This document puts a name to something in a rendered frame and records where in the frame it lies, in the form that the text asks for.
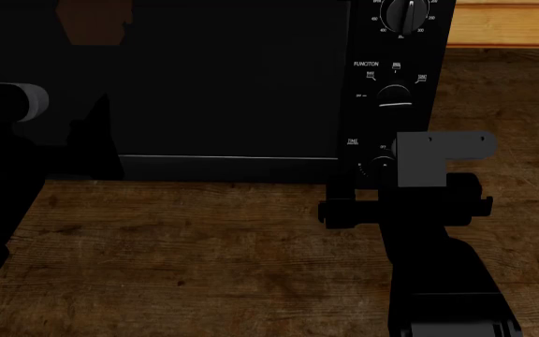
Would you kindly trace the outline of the dark glass oven door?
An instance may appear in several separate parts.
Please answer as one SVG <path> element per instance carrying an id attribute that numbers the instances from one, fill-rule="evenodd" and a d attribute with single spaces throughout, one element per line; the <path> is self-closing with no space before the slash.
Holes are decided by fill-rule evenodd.
<path id="1" fill-rule="evenodd" d="M 96 100 L 119 154 L 329 158 L 340 0 L 0 0 L 0 81 L 48 110 L 14 130 L 64 145 Z"/>

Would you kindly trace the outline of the black temperature knob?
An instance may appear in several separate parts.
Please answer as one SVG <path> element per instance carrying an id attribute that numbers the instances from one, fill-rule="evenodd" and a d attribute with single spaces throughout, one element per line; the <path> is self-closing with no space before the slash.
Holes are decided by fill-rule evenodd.
<path id="1" fill-rule="evenodd" d="M 429 13 L 429 0 L 383 0 L 380 6 L 385 28 L 404 37 L 419 30 Z"/>

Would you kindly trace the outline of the light wooden ledge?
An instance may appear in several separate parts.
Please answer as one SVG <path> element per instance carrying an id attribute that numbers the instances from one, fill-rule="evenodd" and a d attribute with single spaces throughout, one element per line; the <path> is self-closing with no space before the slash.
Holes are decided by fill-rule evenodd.
<path id="1" fill-rule="evenodd" d="M 539 49 L 539 0 L 458 0 L 448 47 Z"/>

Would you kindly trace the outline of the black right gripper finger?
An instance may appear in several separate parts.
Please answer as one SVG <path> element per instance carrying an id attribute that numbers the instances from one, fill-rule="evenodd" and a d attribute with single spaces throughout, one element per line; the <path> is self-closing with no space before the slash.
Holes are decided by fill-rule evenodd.
<path id="1" fill-rule="evenodd" d="M 352 177 L 331 177 L 327 183 L 327 201 L 355 200 L 355 179 Z"/>

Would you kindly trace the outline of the black timer knob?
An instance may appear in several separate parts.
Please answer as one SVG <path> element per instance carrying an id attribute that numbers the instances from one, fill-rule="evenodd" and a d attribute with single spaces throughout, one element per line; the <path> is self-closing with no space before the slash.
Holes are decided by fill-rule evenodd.
<path id="1" fill-rule="evenodd" d="M 397 179 L 397 160 L 392 156 L 378 156 L 370 162 L 371 175 L 377 182 Z"/>

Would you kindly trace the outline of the black function knob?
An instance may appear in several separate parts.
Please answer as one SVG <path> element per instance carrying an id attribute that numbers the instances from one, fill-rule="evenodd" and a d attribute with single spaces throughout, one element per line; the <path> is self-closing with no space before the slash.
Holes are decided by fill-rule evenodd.
<path id="1" fill-rule="evenodd" d="M 381 89 L 376 95 L 379 108 L 395 108 L 413 106 L 411 92 L 405 86 L 392 84 Z"/>

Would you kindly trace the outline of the black toaster oven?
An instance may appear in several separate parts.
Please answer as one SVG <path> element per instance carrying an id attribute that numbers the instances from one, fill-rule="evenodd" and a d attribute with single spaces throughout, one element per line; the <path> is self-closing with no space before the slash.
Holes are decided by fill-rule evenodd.
<path id="1" fill-rule="evenodd" d="M 457 0 L 429 0 L 428 19 L 400 36 L 380 19 L 383 0 L 340 0 L 348 8 L 335 154 L 329 158 L 117 154 L 126 181 L 323 182 L 340 172 L 361 186 L 377 181 L 370 162 L 396 159 L 399 132 L 423 132 L 440 77 Z M 379 108 L 376 95 L 398 84 L 411 92 L 413 106 Z"/>

